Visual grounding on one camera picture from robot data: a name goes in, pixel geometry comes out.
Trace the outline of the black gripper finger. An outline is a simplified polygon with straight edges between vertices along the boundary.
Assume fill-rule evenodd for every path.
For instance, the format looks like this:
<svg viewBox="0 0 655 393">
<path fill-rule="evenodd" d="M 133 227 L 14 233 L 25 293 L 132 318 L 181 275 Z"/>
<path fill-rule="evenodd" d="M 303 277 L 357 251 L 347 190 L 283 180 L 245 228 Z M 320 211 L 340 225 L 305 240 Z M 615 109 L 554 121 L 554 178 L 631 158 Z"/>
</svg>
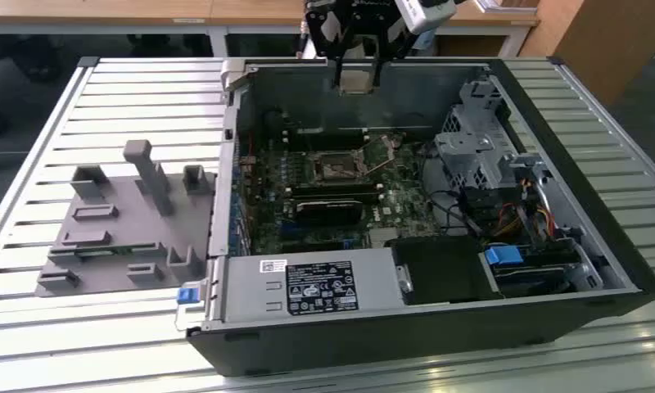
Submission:
<svg viewBox="0 0 655 393">
<path fill-rule="evenodd" d="M 376 54 L 373 63 L 373 85 L 380 85 L 384 65 L 405 57 L 415 43 L 415 34 L 408 30 L 405 22 L 396 20 L 393 24 L 381 29 L 376 35 Z"/>
<path fill-rule="evenodd" d="M 333 86 L 340 84 L 343 57 L 345 54 L 345 4 L 305 3 L 304 22 L 316 55 L 333 63 Z"/>
</svg>

